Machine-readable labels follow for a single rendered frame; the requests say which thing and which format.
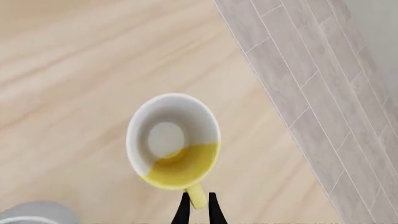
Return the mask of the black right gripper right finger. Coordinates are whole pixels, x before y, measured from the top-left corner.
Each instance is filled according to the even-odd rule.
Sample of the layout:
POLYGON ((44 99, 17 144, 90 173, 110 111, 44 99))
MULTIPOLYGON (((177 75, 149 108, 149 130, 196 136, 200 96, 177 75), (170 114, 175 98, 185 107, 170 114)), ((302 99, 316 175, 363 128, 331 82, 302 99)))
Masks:
POLYGON ((228 224, 214 192, 209 193, 208 212, 210 224, 228 224))

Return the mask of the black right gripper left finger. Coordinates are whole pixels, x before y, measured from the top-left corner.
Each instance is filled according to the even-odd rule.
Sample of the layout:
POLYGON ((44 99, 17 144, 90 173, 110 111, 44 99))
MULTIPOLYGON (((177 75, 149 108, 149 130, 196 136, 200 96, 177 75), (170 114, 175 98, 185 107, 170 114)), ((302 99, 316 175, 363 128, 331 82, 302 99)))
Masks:
POLYGON ((188 193, 182 194, 182 199, 171 224, 189 224, 190 197, 188 193))

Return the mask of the yellow and white mug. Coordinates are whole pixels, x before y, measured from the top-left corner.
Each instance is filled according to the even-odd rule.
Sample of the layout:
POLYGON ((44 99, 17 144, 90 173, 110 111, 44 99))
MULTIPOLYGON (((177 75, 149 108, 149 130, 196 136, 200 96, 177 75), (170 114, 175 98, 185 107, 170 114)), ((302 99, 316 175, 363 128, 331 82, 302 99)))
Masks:
POLYGON ((196 209, 208 203, 200 182, 215 165, 220 147, 212 111, 182 93, 151 98, 127 127, 126 152, 137 175, 160 189, 184 190, 196 209))

